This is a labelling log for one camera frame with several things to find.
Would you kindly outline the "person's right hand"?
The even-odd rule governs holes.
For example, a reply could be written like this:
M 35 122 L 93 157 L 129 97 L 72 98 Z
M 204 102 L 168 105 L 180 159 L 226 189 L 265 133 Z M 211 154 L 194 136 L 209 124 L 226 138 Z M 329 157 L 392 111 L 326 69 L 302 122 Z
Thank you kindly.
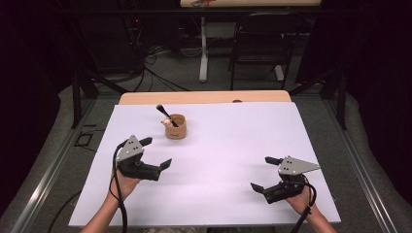
M 303 214 L 303 212 L 306 210 L 306 208 L 309 206 L 312 200 L 312 190 L 308 185 L 305 185 L 303 187 L 303 190 L 300 194 L 286 199 L 286 201 L 299 215 Z

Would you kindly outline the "wooden cup with small figure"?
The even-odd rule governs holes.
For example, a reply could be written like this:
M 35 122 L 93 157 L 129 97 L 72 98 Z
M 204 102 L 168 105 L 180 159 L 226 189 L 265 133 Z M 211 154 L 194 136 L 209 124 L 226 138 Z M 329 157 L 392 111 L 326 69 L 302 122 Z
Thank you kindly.
M 187 121 L 183 115 L 172 114 L 162 122 L 165 127 L 165 136 L 171 140 L 181 140 L 187 136 Z

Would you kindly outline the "white table mat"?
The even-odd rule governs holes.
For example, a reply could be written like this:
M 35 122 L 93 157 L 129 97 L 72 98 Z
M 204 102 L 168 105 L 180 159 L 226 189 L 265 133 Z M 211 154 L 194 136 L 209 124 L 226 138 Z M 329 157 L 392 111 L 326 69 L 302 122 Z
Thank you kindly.
M 299 216 L 285 201 L 269 204 L 253 191 L 279 182 L 268 156 L 316 162 L 293 102 L 169 105 L 187 119 L 187 136 L 170 140 L 153 105 L 117 105 L 94 156 L 69 221 L 85 225 L 99 209 L 110 182 L 118 144 L 130 136 L 152 138 L 143 161 L 171 163 L 158 181 L 142 181 L 126 198 L 128 224 L 162 226 L 258 226 L 294 224 Z

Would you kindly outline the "black folding chair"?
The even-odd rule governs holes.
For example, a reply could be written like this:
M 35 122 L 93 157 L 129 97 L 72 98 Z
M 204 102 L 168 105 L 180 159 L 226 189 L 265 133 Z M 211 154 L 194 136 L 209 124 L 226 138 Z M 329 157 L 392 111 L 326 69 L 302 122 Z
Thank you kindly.
M 230 89 L 234 88 L 237 65 L 264 65 L 275 69 L 284 66 L 285 87 L 297 37 L 305 25 L 305 18 L 297 13 L 251 13 L 241 17 L 234 29 L 230 55 Z

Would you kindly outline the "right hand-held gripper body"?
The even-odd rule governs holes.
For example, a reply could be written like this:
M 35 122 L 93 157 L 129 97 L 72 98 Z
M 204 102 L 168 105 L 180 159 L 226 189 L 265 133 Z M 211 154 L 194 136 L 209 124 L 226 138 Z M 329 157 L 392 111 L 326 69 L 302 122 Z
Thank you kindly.
M 304 174 L 320 169 L 318 164 L 291 156 L 282 159 L 282 164 L 278 166 L 281 180 L 278 184 L 265 188 L 262 193 L 269 204 L 300 194 L 306 184 Z

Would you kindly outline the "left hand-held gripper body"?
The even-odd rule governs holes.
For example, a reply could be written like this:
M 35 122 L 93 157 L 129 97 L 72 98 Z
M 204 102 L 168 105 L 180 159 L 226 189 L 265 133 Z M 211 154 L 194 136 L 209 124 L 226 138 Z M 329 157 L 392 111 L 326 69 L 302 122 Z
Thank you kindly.
M 159 166 L 146 164 L 142 161 L 144 147 L 134 135 L 131 135 L 123 144 L 116 162 L 120 172 L 129 178 L 157 181 L 160 176 Z

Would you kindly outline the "wooden desk top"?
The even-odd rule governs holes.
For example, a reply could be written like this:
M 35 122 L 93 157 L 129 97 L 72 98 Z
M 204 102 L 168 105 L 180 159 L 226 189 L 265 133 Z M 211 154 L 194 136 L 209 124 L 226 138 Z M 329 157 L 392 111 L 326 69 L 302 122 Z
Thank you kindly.
M 323 0 L 180 0 L 183 8 L 318 7 Z

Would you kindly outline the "black makeup brush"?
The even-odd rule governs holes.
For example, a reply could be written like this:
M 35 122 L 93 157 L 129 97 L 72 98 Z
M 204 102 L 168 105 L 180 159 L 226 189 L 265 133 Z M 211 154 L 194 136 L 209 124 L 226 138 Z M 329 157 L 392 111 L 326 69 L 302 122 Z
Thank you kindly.
M 166 118 L 170 121 L 170 123 L 173 125 L 173 127 L 178 127 L 179 125 L 174 121 L 174 119 L 167 113 L 167 111 L 164 109 L 164 107 L 161 104 L 158 104 L 155 106 L 155 108 L 164 114 Z

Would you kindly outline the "black metal frame stand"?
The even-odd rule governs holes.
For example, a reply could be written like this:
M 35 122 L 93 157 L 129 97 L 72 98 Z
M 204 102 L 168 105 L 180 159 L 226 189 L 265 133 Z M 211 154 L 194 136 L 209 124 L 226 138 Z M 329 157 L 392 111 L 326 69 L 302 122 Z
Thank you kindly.
M 320 91 L 320 96 L 322 99 L 331 99 L 334 94 L 337 94 L 336 119 L 341 128 L 346 130 L 347 126 L 345 121 L 345 111 L 347 78 L 343 65 L 335 65 L 333 68 L 327 69 L 318 77 L 290 90 L 289 95 L 294 96 L 300 94 L 318 82 L 325 83 Z
M 107 87 L 111 88 L 119 94 L 125 94 L 127 90 L 119 85 L 107 80 L 97 72 L 93 72 L 88 69 L 78 69 L 72 78 L 72 98 L 73 98 L 73 123 L 72 128 L 76 128 L 82 118 L 82 100 L 81 92 L 83 92 L 87 98 L 95 99 L 99 95 L 99 91 L 94 84 L 94 81 L 103 83 Z

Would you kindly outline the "white desk leg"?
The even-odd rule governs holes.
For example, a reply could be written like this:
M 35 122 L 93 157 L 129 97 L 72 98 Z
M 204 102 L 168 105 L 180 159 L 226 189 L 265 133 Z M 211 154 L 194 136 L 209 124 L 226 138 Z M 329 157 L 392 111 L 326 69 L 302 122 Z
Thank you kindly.
M 208 51 L 207 51 L 207 39 L 206 39 L 206 21 L 203 17 L 201 19 L 201 58 L 199 69 L 199 81 L 201 83 L 207 82 L 208 72 Z

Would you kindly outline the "light wooden table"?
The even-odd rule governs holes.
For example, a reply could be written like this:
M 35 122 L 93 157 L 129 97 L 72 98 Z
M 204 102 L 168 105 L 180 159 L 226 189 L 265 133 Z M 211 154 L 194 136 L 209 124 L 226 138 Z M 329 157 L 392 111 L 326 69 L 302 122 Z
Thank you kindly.
M 291 102 L 285 90 L 128 92 L 120 105 L 211 104 L 241 102 Z

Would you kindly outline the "person's left hand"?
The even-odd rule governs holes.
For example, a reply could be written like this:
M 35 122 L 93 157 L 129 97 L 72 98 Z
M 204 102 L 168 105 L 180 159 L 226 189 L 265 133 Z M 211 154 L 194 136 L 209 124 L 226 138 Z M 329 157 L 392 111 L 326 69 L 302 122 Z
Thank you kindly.
M 107 197 L 111 200 L 124 201 L 135 189 L 139 179 L 132 179 L 124 176 L 118 169 L 111 177 Z

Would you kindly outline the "grey metal floor rail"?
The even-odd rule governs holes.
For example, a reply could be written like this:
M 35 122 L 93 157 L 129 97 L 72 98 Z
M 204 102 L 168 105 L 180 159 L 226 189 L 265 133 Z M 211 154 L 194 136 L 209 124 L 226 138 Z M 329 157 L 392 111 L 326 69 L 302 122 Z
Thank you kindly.
M 69 99 L 62 100 L 47 140 L 7 212 L 2 216 L 2 222 L 7 223 L 8 233 L 28 232 L 95 102 L 95 99 L 81 102 L 81 119 L 72 127 L 74 104 Z
M 384 205 L 381 195 L 378 193 L 378 189 L 368 175 L 366 168 L 361 161 L 360 155 L 355 147 L 354 142 L 352 141 L 348 131 L 342 128 L 340 121 L 337 119 L 336 107 L 331 100 L 325 100 L 324 105 L 326 106 L 327 112 L 330 115 L 333 124 L 340 135 L 340 138 L 345 144 L 345 147 L 349 153 L 348 158 L 351 166 L 353 167 L 367 203 L 371 208 L 382 230 L 382 233 L 399 233 L 399 231 L 395 227 L 393 219 L 391 218 L 386 206 Z

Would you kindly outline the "black equipment cabinet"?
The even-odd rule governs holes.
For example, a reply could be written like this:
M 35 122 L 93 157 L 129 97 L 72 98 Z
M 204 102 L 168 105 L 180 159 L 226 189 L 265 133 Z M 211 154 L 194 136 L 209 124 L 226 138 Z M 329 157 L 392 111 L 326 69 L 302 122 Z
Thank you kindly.
M 79 24 L 102 72 L 128 73 L 142 68 L 122 17 L 82 17 Z

